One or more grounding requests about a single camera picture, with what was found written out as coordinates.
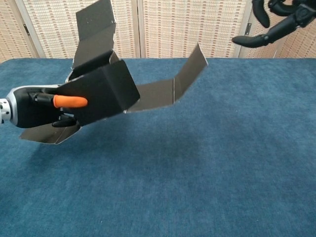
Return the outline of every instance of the blue carpet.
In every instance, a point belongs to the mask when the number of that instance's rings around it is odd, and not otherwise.
[[[128,59],[136,83],[186,59]],[[0,128],[0,236],[316,236],[316,59],[208,59],[176,105],[85,126],[61,145]],[[67,59],[0,65],[63,83]]]

